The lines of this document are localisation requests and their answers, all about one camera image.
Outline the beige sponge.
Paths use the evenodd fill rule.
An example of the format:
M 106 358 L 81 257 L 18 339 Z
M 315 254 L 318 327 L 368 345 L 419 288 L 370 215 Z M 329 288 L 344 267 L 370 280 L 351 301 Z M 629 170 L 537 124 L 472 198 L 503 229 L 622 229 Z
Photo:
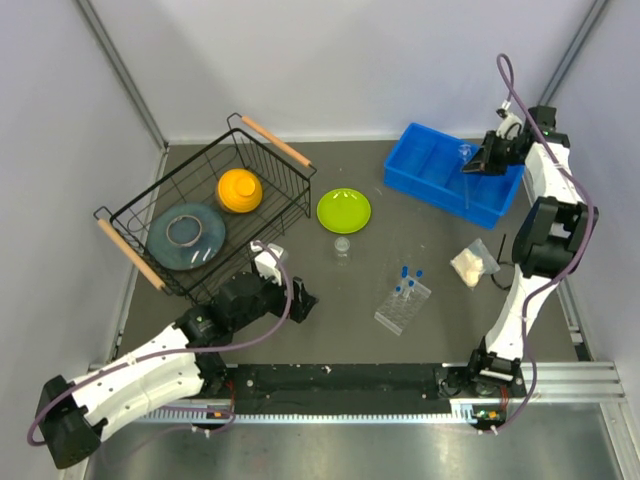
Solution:
M 497 260 L 480 238 L 451 259 L 450 265 L 470 289 L 474 289 L 483 276 L 495 274 L 500 270 Z

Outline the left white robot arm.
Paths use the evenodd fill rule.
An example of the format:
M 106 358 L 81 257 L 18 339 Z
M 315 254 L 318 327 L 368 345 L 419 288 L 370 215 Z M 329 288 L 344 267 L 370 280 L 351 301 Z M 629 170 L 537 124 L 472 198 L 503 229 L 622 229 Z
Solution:
M 64 470 L 160 407 L 220 394 L 227 382 L 220 355 L 233 349 L 235 333 L 267 314 L 301 323 L 317 302 L 299 277 L 233 276 L 210 302 L 188 309 L 128 355 L 74 380 L 57 375 L 47 381 L 35 415 L 41 444 Z

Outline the glass thistle funnel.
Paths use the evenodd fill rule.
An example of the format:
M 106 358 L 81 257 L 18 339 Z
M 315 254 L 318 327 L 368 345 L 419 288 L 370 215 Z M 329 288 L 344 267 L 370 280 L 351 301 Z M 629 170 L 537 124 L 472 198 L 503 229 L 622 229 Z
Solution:
M 470 144 L 462 144 L 458 148 L 459 158 L 462 161 L 461 174 L 463 178 L 463 186 L 464 186 L 464 207 L 466 210 L 470 207 L 470 191 L 469 191 L 469 178 L 467 174 L 464 172 L 464 167 L 467 163 L 473 158 L 472 147 Z

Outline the clear glass bottle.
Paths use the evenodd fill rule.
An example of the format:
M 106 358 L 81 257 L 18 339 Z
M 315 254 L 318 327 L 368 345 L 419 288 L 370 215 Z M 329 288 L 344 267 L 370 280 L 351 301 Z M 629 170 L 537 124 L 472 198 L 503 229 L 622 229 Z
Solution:
M 351 259 L 351 244 L 348 238 L 338 237 L 334 241 L 334 254 L 339 265 L 345 266 Z

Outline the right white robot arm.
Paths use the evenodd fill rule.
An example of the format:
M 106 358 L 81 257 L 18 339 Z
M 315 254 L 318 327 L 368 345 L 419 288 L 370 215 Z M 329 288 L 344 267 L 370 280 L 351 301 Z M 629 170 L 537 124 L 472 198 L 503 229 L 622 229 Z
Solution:
M 482 338 L 467 366 L 467 384 L 487 396 L 517 379 L 525 342 L 550 293 L 556 276 L 573 272 L 587 227 L 598 211 L 589 208 L 569 180 L 570 142 L 556 130 L 556 110 L 532 107 L 521 120 L 504 102 L 501 123 L 485 135 L 464 172 L 499 175 L 511 166 L 525 167 L 535 201 L 512 246 L 514 278 L 498 320 Z

